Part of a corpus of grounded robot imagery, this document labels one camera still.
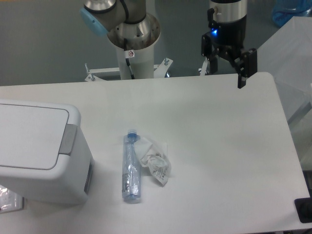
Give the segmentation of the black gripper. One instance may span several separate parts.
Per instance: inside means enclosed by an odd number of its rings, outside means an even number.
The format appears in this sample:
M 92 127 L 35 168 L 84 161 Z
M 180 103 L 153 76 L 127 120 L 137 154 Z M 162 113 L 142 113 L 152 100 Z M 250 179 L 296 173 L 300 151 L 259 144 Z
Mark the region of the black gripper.
M 246 33 L 246 19 L 231 22 L 208 21 L 210 31 L 202 35 L 201 55 L 208 59 L 208 73 L 217 72 L 217 58 L 213 51 L 219 49 L 219 56 L 227 59 L 238 74 L 237 87 L 243 88 L 247 79 L 257 72 L 257 50 L 243 50 Z

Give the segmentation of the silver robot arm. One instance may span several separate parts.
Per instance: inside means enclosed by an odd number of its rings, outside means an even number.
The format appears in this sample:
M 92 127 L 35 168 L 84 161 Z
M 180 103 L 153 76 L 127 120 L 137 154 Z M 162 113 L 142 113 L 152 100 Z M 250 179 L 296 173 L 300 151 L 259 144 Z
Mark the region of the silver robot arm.
M 117 52 L 121 79 L 165 78 L 172 65 L 164 59 L 154 63 L 154 46 L 160 37 L 160 24 L 146 10 L 144 0 L 87 0 L 80 10 L 87 27 L 106 37 Z M 218 70 L 218 58 L 230 63 L 238 75 L 238 88 L 257 72 L 257 50 L 246 50 L 247 2 L 212 0 L 207 10 L 209 31 L 201 37 L 204 62 L 201 75 Z

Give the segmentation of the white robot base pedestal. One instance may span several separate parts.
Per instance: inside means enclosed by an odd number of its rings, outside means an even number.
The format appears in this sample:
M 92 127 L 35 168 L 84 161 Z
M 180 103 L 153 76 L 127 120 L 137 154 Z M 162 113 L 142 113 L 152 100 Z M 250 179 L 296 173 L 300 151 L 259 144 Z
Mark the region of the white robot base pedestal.
M 125 50 L 115 46 L 117 53 L 118 67 L 90 69 L 85 64 L 85 81 L 110 80 L 112 77 L 119 77 L 121 80 L 145 79 L 145 78 L 168 78 L 169 69 L 173 60 L 165 57 L 160 64 L 155 64 L 155 45 L 138 50 Z

